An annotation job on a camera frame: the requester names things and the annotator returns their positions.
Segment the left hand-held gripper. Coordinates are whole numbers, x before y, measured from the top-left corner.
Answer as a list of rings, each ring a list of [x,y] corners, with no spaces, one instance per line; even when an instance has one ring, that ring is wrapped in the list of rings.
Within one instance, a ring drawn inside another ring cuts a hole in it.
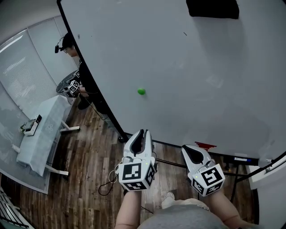
[[[133,161],[118,166],[119,183],[127,191],[150,189],[156,173],[155,158],[151,156],[152,147],[151,133],[143,129],[133,134],[125,143],[125,157],[143,157],[133,158]]]

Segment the black capped white marker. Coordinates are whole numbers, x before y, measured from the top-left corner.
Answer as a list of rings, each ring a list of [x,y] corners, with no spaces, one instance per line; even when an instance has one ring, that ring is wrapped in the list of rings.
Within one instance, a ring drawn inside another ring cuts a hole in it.
[[[267,158],[260,158],[258,161],[258,166],[259,167],[265,167],[265,166],[269,166],[272,163],[272,159],[267,159]]]

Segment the white metal rack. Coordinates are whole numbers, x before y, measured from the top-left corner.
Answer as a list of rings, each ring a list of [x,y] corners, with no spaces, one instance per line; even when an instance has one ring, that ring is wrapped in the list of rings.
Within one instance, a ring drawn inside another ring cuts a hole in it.
[[[0,229],[35,229],[0,186]]]

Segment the whiteboard on black stand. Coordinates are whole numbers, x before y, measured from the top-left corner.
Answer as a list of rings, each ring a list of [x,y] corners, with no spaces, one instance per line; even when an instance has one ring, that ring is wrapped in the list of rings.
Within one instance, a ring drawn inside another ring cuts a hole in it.
[[[238,19],[192,17],[186,0],[57,0],[122,141],[148,129],[256,165],[286,155],[286,0],[236,2]]]

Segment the black whiteboard eraser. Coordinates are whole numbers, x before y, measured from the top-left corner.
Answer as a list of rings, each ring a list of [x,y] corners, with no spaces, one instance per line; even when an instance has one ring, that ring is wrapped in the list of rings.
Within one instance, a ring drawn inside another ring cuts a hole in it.
[[[239,18],[239,6],[236,0],[186,0],[192,17]]]

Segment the person's grey shirt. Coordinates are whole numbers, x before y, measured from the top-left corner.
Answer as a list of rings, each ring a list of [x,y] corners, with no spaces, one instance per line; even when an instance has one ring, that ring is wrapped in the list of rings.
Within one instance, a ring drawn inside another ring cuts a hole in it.
[[[138,229],[230,229],[215,214],[196,205],[173,205],[144,221]]]

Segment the round black side table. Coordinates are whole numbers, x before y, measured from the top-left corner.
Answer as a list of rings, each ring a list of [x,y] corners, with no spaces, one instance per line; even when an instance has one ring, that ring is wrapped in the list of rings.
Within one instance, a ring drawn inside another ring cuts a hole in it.
[[[71,81],[76,80],[79,83],[79,86],[81,85],[80,78],[76,77],[75,74],[76,71],[69,74],[67,77],[65,77],[57,86],[56,92],[57,93],[64,93],[64,87],[66,85],[69,85]],[[78,104],[79,110],[84,110],[88,108],[92,104],[92,100],[89,96],[85,97],[80,92],[78,93],[78,96],[80,98],[80,102]]]

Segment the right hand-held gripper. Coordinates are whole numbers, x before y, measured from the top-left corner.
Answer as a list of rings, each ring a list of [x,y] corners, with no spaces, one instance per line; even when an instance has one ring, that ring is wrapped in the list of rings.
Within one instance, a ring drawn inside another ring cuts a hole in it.
[[[224,184],[225,176],[219,164],[209,153],[198,146],[183,145],[181,152],[188,168],[191,186],[203,197],[219,191]]]

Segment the person's right forearm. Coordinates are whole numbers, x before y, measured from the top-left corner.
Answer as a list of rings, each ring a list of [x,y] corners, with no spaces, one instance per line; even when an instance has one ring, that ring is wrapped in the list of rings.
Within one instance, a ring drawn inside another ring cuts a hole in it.
[[[215,214],[225,225],[230,228],[238,227],[241,217],[222,191],[217,191],[206,197],[207,205],[210,211]]]

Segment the table with white cloth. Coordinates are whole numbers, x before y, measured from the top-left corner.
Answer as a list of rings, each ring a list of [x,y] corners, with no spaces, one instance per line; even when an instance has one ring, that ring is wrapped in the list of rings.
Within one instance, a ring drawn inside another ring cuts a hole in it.
[[[67,171],[48,165],[47,159],[59,133],[80,130],[79,126],[69,127],[63,120],[65,110],[70,107],[67,98],[62,95],[45,100],[39,105],[36,114],[41,115],[42,120],[33,136],[23,138],[17,162],[30,166],[40,176],[43,176],[45,169],[63,176],[69,175]]]

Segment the person's left forearm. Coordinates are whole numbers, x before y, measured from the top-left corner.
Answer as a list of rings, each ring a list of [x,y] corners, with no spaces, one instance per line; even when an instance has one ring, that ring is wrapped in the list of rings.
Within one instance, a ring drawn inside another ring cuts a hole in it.
[[[125,194],[114,229],[137,229],[139,227],[141,198],[141,191],[129,191]]]

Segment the small white device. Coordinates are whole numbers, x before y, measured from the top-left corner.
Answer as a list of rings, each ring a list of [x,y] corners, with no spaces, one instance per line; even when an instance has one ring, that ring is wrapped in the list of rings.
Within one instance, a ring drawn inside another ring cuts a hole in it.
[[[30,119],[20,126],[20,133],[23,133],[25,136],[33,136],[41,120],[42,116],[40,114],[37,115],[35,119]]]

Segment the person's beige trousers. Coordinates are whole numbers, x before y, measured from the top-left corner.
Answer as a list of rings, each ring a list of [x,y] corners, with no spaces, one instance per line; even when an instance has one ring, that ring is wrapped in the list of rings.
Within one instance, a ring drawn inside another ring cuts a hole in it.
[[[172,199],[171,197],[167,197],[161,204],[162,209],[171,207],[173,205],[196,205],[198,207],[201,207],[207,211],[209,211],[209,208],[206,204],[204,204],[202,201],[194,199],[194,198],[190,198],[190,199],[186,199],[186,200],[175,200]]]

